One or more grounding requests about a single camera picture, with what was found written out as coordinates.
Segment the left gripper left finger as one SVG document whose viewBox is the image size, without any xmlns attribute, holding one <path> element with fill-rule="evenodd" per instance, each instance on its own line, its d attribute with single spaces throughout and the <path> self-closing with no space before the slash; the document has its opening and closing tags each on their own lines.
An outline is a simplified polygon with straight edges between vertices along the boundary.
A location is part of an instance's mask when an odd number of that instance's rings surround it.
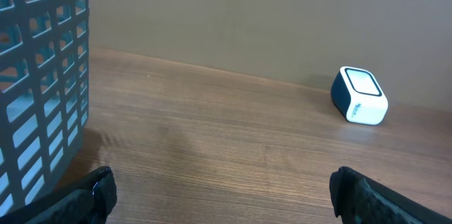
<svg viewBox="0 0 452 224">
<path fill-rule="evenodd" d="M 99 167 L 81 179 L 1 217 L 5 224 L 106 223 L 117 202 L 112 169 Z"/>
</svg>

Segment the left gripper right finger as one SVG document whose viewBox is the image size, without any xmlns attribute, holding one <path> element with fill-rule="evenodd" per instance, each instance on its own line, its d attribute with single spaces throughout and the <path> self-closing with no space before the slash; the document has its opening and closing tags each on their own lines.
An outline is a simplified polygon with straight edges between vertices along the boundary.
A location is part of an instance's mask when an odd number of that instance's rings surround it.
<svg viewBox="0 0 452 224">
<path fill-rule="evenodd" d="M 331 174 L 329 190 L 334 214 L 343 224 L 451 224 L 450 218 L 350 167 Z"/>
</svg>

